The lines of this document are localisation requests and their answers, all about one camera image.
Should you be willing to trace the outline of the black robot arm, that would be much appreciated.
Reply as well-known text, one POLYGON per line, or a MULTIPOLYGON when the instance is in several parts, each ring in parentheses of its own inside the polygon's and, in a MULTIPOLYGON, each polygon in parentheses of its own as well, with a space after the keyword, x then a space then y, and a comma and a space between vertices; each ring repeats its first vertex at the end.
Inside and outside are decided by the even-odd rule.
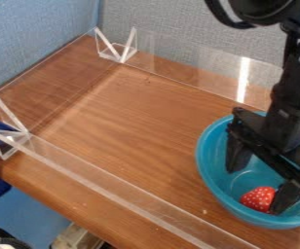
POLYGON ((278 215, 300 201, 300 0, 228 0, 228 4, 247 23, 278 23, 286 33, 282 74, 267 114, 231 110, 224 153, 227 172, 243 169, 258 157, 283 178, 270 205, 278 215))

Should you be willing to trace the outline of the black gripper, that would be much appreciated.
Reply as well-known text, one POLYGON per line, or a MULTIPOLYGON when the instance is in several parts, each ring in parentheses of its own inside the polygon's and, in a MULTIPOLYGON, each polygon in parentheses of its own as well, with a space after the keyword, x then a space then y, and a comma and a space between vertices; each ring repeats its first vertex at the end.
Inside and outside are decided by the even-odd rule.
POLYGON ((243 108, 231 110, 232 120, 226 125, 224 169, 242 170, 255 156, 282 178, 274 193, 270 212, 279 215, 300 201, 300 144, 279 148, 266 134, 267 116, 243 108))

